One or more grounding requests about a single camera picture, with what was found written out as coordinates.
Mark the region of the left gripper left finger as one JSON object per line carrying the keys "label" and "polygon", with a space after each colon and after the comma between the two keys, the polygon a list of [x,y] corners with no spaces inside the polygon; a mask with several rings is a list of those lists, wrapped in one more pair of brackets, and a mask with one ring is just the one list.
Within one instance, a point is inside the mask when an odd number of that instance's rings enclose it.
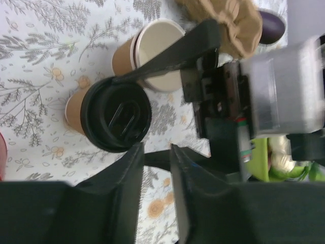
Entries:
{"label": "left gripper left finger", "polygon": [[144,165],[138,143],[100,173],[1,183],[1,243],[134,243]]}

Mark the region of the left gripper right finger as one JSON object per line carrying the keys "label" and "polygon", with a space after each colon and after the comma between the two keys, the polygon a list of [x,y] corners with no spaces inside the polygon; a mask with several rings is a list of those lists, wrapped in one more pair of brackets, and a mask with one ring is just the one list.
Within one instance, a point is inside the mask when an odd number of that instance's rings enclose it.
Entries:
{"label": "left gripper right finger", "polygon": [[324,183],[227,183],[178,146],[170,164],[179,243],[324,243]]}

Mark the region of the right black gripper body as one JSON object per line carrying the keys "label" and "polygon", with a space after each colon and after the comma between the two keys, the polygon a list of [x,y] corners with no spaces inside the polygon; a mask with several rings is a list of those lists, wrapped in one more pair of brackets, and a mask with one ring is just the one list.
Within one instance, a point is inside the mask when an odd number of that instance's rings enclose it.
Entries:
{"label": "right black gripper body", "polygon": [[249,83],[239,61],[218,65],[218,52],[209,52],[181,70],[184,100],[192,103],[199,138],[208,138],[209,119],[224,125],[243,126],[254,136]]}

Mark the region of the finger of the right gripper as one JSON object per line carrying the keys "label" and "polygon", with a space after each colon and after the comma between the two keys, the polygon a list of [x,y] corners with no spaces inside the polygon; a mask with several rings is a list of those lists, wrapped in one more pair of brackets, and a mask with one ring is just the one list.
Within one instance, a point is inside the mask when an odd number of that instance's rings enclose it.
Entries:
{"label": "finger of the right gripper", "polygon": [[208,158],[190,147],[182,147],[180,151],[217,177],[240,178],[237,124],[233,121],[205,121],[197,126],[197,132],[199,136],[209,140],[211,157]]}
{"label": "finger of the right gripper", "polygon": [[203,59],[203,67],[216,67],[220,49],[219,23],[207,19],[141,67],[111,78],[113,84],[136,82],[142,78],[165,75],[170,71],[191,68]]}

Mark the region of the brown paper coffee cup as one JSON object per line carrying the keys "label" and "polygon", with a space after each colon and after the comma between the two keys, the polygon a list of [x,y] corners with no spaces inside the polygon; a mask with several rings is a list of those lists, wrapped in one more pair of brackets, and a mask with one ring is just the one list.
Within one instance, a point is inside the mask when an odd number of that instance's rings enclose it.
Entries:
{"label": "brown paper coffee cup", "polygon": [[[112,57],[114,75],[133,71],[156,57],[185,35],[176,22],[158,19],[145,25],[137,34],[122,44]],[[138,83],[154,92],[171,93],[182,87],[180,71],[172,71],[156,78],[141,79]]]}

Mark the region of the black coffee cup lid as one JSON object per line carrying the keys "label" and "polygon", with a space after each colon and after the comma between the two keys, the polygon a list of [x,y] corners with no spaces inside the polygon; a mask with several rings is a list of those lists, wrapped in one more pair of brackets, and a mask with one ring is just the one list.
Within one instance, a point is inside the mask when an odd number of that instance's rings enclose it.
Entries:
{"label": "black coffee cup lid", "polygon": [[149,99],[136,83],[112,83],[110,78],[92,85],[80,110],[83,132],[96,147],[111,153],[128,151],[147,134],[152,119]]}

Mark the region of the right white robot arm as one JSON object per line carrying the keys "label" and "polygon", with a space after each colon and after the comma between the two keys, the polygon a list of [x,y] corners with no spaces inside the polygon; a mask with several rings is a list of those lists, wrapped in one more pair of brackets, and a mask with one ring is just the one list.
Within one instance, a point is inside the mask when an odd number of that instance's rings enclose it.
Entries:
{"label": "right white robot arm", "polygon": [[253,175],[257,140],[275,149],[280,136],[293,161],[324,164],[324,36],[218,66],[220,45],[220,25],[207,19],[113,83],[180,72],[197,136],[231,170]]}

